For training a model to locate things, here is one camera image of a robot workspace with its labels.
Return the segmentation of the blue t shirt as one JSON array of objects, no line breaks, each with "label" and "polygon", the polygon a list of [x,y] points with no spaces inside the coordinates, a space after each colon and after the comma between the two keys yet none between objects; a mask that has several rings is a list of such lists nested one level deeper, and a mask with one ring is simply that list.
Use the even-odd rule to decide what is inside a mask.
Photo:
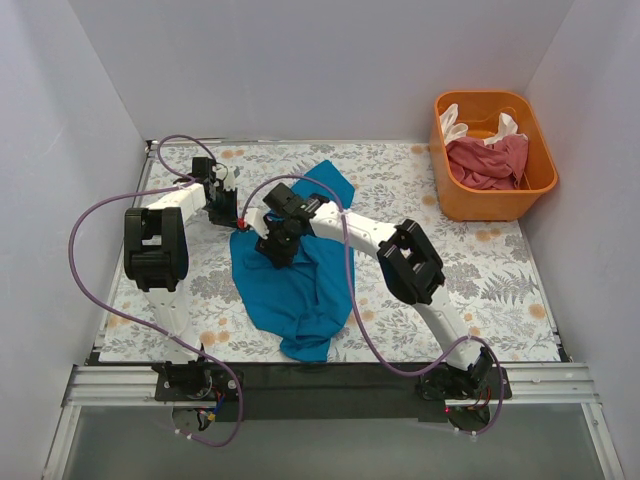
[{"label": "blue t shirt", "polygon": [[332,338],[352,312],[346,266],[354,254],[333,240],[304,236],[290,267],[276,269],[256,251],[259,236],[230,238],[232,278],[250,320],[281,338],[281,352],[301,362],[325,362]]}]

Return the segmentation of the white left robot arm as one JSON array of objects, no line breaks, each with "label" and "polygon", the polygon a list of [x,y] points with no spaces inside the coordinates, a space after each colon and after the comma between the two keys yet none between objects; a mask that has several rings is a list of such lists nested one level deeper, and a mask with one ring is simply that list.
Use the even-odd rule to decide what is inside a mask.
[{"label": "white left robot arm", "polygon": [[214,389],[204,358],[184,349],[179,340],[199,349],[187,308],[184,281],[189,269],[185,222],[204,211],[217,226],[237,226],[235,176],[212,157],[192,159],[188,174],[195,183],[173,191],[145,208],[130,208],[124,219],[124,270],[151,306],[154,321],[169,334],[167,359],[159,372],[167,385],[200,400]]}]

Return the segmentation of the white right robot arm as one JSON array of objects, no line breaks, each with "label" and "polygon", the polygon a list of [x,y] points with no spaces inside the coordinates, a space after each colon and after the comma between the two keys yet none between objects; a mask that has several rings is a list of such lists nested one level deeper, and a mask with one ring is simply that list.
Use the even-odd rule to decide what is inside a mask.
[{"label": "white right robot arm", "polygon": [[336,241],[347,251],[377,260],[390,293],[420,315],[441,347],[443,390],[471,398],[486,389],[495,358],[470,334],[451,303],[443,262],[417,222],[393,224],[364,217],[346,208],[331,189],[303,197],[282,177],[267,184],[271,189],[263,199],[265,209],[245,205],[238,223],[258,234],[256,249],[274,267],[291,265],[304,236]]}]

